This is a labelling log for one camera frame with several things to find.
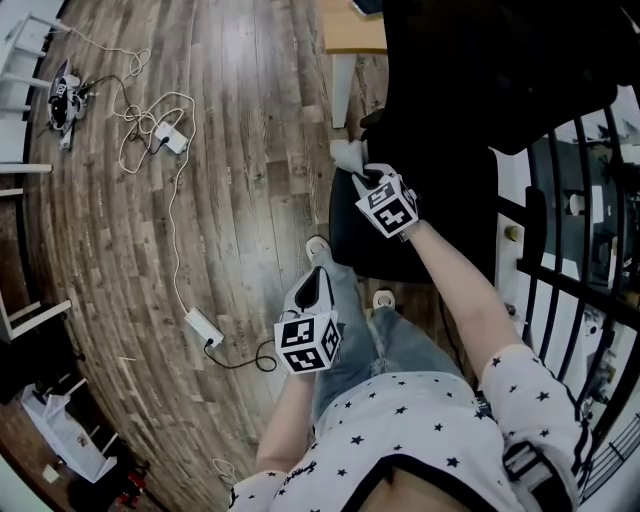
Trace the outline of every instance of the blue jeans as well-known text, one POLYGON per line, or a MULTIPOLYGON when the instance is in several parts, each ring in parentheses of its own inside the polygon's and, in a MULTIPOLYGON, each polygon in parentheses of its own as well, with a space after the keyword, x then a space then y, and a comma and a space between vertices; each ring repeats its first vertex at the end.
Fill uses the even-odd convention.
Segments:
POLYGON ((353 269, 333 261, 330 251, 313 259, 329 274, 338 322, 344 324, 340 351, 330 369, 318 372, 313 423, 345 391, 383 373, 437 371, 462 377, 451 358, 416 325, 388 307, 375 310, 367 322, 353 269))

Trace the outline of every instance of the white power adapter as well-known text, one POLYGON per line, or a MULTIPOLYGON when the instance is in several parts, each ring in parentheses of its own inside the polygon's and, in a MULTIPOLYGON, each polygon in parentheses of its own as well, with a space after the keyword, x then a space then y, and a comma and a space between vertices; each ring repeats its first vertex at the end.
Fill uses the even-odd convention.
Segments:
POLYGON ((189 322, 202 338, 209 344, 209 346, 215 347, 222 343, 224 334, 222 334, 218 328, 213 325, 206 316, 204 316, 197 308, 191 308, 185 320, 189 322))
POLYGON ((184 135, 165 121, 162 121, 158 125, 158 129, 154 132, 154 135, 160 141, 168 138, 169 140, 165 142, 165 146, 167 146, 176 155, 182 153, 189 142, 184 135))

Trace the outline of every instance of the white sneaker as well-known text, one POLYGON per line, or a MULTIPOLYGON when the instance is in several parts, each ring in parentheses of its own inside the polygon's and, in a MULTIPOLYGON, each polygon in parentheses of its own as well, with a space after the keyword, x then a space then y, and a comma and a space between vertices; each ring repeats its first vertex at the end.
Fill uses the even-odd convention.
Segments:
POLYGON ((307 240, 305 249, 307 250, 307 257, 309 258, 309 261, 313 261, 313 258, 315 258, 318 253, 321 253, 322 251, 331 251, 329 242, 327 242, 320 235, 315 235, 309 238, 309 240, 307 240))
POLYGON ((378 308, 396 309, 396 298, 391 290, 378 290, 373 294, 373 309, 378 308))

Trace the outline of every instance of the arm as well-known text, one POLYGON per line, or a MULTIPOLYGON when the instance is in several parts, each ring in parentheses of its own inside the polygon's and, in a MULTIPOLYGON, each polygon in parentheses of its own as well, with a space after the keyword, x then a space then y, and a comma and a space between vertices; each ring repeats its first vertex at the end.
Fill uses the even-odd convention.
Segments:
POLYGON ((307 451, 315 373, 289 375, 256 456, 256 471, 288 473, 307 451))
POLYGON ((407 234, 458 327, 476 375, 508 345, 520 344, 515 327, 491 283, 427 222, 407 234))

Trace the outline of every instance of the black railing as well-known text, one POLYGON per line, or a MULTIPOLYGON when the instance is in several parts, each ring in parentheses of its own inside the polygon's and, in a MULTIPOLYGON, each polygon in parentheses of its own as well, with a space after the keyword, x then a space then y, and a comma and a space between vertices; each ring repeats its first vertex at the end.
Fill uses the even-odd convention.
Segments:
MULTIPOLYGON (((634 92, 637 99, 638 93, 635 88, 634 92)), ((589 354, 590 361, 586 365, 585 381, 581 383, 582 387, 579 390, 579 393, 578 390, 575 389, 576 394, 578 395, 578 405, 580 407, 583 407, 585 400, 590 398, 590 395, 593 394, 592 391, 594 386, 598 384, 598 374, 600 373, 599 370, 601 369, 603 359, 614 342, 616 335, 616 331, 614 330, 615 325, 626 325, 640 333, 640 310, 619 300, 623 286, 622 276, 623 271, 625 270, 624 260, 625 244, 628 234, 627 230, 630 229, 627 226, 627 217, 630 212, 627 205, 628 192, 626 190, 625 179, 625 172, 628 171, 625 171, 623 164, 620 140, 611 108, 607 107, 604 109, 604 114, 607 125, 604 145, 608 148, 607 154, 610 155, 606 164, 606 172, 607 175, 610 176, 612 183, 612 185, 608 185, 610 188, 607 188, 607 190, 611 191, 611 204, 616 209, 615 217, 608 221, 611 225, 611 229, 614 229, 613 225, 615 224, 616 232, 611 234, 612 247, 614 235, 617 240, 613 279, 607 286, 594 286, 593 283, 590 282, 592 268, 595 268, 593 260, 594 203, 592 201, 592 173, 595 168, 591 168, 593 166, 593 161, 590 160, 590 145, 587 143, 582 119, 576 119, 574 122, 580 160, 580 178, 582 180, 582 190, 576 190, 575 192, 582 194, 584 199, 584 205, 580 212, 584 219, 584 234, 582 244, 581 246, 578 246, 581 248, 582 257, 581 264, 579 265, 580 275, 578 279, 573 279, 562 273, 563 257, 565 256, 563 251, 563 235, 567 232, 566 229, 563 229, 563 219, 565 218, 563 216, 566 214, 562 207, 562 205, 567 202, 566 198, 563 196, 562 190, 563 171, 566 171, 566 163, 563 163, 559 157, 559 143, 557 141, 555 131, 552 131, 547 137, 551 162, 550 172, 553 173, 553 193, 548 194, 547 200, 555 203, 555 219, 553 219, 553 224, 555 225, 555 236, 553 237, 555 245, 555 260, 553 269, 542 266, 542 255, 544 253, 545 246, 547 245, 546 226, 548 210, 545 205, 544 193, 539 189, 538 183, 539 169, 537 167, 541 164, 541 161, 537 158, 534 152, 536 150, 539 151, 539 148, 544 146, 543 144, 538 143, 536 146, 528 149, 529 170, 532 186, 527 189, 526 206, 523 207, 517 205, 504 198, 500 198, 499 201, 500 213, 518 224, 522 224, 526 228, 523 257, 517 262, 517 269, 528 274, 531 278, 528 291, 525 326, 523 328, 523 340, 525 342, 529 342, 529 338, 531 336, 531 323, 533 321, 534 308, 536 307, 535 300, 538 282, 546 283, 552 287, 544 334, 542 336, 541 344, 538 345, 539 355, 543 360, 547 357, 547 353, 550 348, 552 333, 556 323, 560 292, 564 292, 577 299, 577 307, 575 316, 573 317, 571 333, 569 335, 565 352, 561 357, 561 364, 558 371, 559 380, 563 381, 567 375, 567 370, 571 364, 576 344, 578 343, 580 332, 582 330, 583 317, 587 309, 596 308, 603 315, 602 336, 597 344, 595 352, 593 354, 589 354)), ((580 250, 576 253, 576 260, 580 257, 579 253, 580 250)), ((635 339, 635 344, 631 350, 631 354, 624 366, 622 376, 613 390, 611 398, 609 400, 599 400, 600 402, 605 402, 605 410, 595 425, 591 425, 596 446, 599 446, 600 443, 602 443, 616 418, 622 411, 622 408, 628 401, 636 383, 638 382, 639 375, 640 335, 635 339)))
POLYGON ((591 461, 591 470, 582 491, 584 503, 602 487, 640 445, 640 414, 610 443, 602 445, 591 461))

